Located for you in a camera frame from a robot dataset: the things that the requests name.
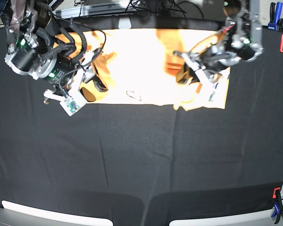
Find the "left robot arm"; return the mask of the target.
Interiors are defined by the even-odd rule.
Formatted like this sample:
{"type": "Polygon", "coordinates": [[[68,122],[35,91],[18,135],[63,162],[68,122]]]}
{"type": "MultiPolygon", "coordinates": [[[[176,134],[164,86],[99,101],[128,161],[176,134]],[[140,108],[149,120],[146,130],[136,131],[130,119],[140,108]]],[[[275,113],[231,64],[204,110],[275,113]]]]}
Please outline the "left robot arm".
{"type": "Polygon", "coordinates": [[[216,43],[203,50],[174,51],[184,64],[176,75],[178,84],[199,82],[202,94],[212,101],[228,79],[226,69],[240,61],[251,62],[263,53],[259,3],[254,0],[225,0],[226,20],[215,35],[216,43]]]}

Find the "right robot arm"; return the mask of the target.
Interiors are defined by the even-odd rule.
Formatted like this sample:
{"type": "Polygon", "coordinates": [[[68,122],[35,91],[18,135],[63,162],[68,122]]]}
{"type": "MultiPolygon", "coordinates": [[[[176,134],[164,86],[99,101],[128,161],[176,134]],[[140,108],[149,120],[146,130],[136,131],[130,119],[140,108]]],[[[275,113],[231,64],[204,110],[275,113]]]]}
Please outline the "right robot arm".
{"type": "Polygon", "coordinates": [[[1,19],[7,32],[5,63],[16,74],[45,80],[44,103],[58,101],[72,116],[96,101],[108,87],[94,61],[102,48],[88,49],[82,24],[68,20],[68,28],[45,0],[8,0],[1,19]]]}

